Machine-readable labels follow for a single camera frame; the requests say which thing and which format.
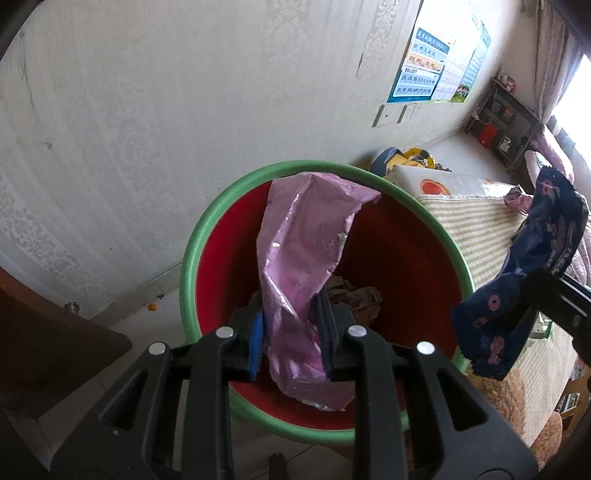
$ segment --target electrical outlet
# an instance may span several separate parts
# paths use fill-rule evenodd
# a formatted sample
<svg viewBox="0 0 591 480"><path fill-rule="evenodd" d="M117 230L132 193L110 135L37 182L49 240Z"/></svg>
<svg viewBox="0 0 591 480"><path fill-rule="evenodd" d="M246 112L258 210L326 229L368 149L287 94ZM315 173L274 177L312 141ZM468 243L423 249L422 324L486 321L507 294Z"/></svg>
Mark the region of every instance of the electrical outlet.
<svg viewBox="0 0 591 480"><path fill-rule="evenodd" d="M386 125L397 124L400 113L405 105L399 103L383 104L379 107L372 127L385 127Z"/></svg>

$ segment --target white wallpaper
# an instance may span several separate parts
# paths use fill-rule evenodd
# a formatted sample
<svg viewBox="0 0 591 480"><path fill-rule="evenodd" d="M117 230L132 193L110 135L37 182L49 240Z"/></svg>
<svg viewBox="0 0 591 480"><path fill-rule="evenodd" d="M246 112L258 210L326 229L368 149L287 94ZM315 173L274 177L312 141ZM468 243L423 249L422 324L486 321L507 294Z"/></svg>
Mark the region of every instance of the white wallpaper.
<svg viewBox="0 0 591 480"><path fill-rule="evenodd" d="M475 3L492 45L469 101L371 128L418 0L43 2L0 61L0 266L92 317L177 264L247 172L452 130L520 2Z"/></svg>

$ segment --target educational chart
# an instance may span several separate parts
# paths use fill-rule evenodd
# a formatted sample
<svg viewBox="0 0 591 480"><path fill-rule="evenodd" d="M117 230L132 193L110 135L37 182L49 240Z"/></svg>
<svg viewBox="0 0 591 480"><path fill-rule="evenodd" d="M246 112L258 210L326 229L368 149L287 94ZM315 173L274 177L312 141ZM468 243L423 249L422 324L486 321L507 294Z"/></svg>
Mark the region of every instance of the educational chart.
<svg viewBox="0 0 591 480"><path fill-rule="evenodd" d="M476 75L478 75L478 71L484 62L484 57L486 57L486 52L488 51L488 47L491 46L491 38L486 31L486 27L482 26L482 32L480 34L480 41L476 46L476 50L472 54L472 58L468 63L468 67L466 68L466 73L462 77L460 81L460 85L458 85L454 95L452 97L452 102L463 103L470 93L472 85L476 81Z"/></svg>
<svg viewBox="0 0 591 480"><path fill-rule="evenodd" d="M476 78L490 45L486 33L488 45L479 51L479 63L472 61L485 32L470 0L424 0L387 102L451 101L463 80L469 80L469 67Z"/></svg>

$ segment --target metal rivet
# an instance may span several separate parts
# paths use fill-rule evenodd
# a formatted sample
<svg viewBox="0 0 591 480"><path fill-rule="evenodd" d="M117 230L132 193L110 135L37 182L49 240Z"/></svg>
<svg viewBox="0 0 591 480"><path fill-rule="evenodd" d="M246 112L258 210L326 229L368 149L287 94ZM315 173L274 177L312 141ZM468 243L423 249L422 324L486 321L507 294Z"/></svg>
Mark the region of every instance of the metal rivet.
<svg viewBox="0 0 591 480"><path fill-rule="evenodd" d="M349 335L351 335L351 337L364 337L368 334L367 328L365 328L362 325L351 325L348 329L347 332L349 332Z"/></svg>
<svg viewBox="0 0 591 480"><path fill-rule="evenodd" d="M435 351L435 345L431 342L419 342L417 343L417 350L423 355L431 355Z"/></svg>
<svg viewBox="0 0 591 480"><path fill-rule="evenodd" d="M234 329L228 326L220 327L216 330L216 335L220 338L230 338L234 336Z"/></svg>
<svg viewBox="0 0 591 480"><path fill-rule="evenodd" d="M148 352L152 355L162 355L166 351L166 345L162 342L154 342L148 347Z"/></svg>

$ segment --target floral fabric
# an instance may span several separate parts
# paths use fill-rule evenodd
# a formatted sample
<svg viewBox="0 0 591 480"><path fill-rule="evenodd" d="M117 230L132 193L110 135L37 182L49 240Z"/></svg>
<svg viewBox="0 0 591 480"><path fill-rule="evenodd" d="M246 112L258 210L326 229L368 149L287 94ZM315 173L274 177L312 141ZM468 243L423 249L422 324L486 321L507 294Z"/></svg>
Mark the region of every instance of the floral fabric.
<svg viewBox="0 0 591 480"><path fill-rule="evenodd" d="M505 378L531 332L534 315L515 325L524 278L538 268L563 275L583 237L589 210L584 197L555 168L543 167L530 214L505 258L501 272L452 309L452 325L474 373Z"/></svg>

